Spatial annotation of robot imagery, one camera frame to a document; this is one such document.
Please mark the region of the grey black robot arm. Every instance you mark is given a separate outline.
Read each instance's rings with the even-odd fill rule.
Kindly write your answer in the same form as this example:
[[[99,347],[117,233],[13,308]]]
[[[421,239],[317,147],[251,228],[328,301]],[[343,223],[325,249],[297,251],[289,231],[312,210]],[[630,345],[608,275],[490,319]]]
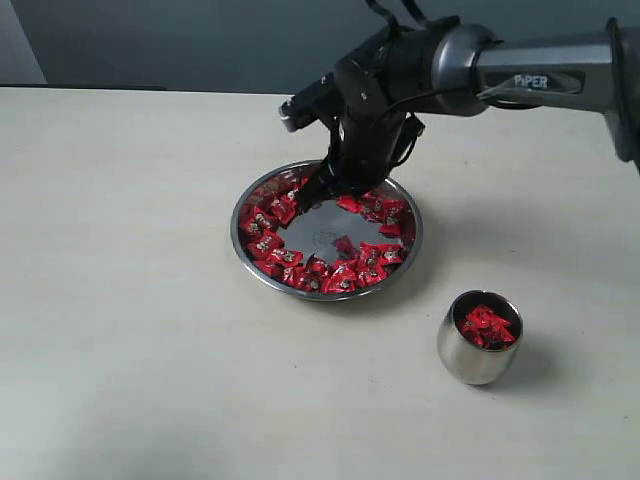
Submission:
[[[328,152],[298,193],[300,211],[383,183],[421,134],[422,113],[594,112],[617,157],[639,160],[639,31],[615,19],[601,31],[504,42],[449,18],[373,39],[341,58],[332,76],[340,107],[327,117]]]

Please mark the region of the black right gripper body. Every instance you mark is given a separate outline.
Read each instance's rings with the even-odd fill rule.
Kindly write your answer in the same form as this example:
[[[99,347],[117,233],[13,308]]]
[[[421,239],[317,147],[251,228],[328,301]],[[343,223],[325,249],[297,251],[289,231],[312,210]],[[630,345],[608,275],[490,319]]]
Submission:
[[[337,179],[368,182],[373,189],[408,160],[425,125],[413,114],[392,115],[369,125],[346,116],[332,128],[329,150],[319,169]]]

